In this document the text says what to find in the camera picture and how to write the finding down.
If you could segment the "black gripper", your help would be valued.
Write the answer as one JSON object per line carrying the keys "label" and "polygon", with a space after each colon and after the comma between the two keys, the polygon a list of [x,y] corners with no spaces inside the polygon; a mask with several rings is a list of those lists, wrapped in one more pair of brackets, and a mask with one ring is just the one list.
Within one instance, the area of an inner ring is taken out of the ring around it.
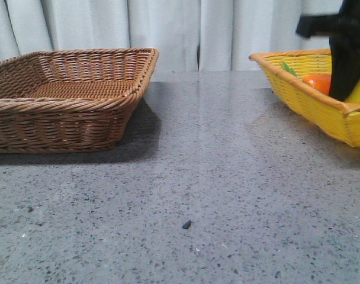
{"label": "black gripper", "polygon": [[355,40],[360,40],[360,1],[343,1],[336,14],[301,15],[295,32],[304,38],[331,36],[329,94],[335,99],[348,98],[360,80],[360,41]]}

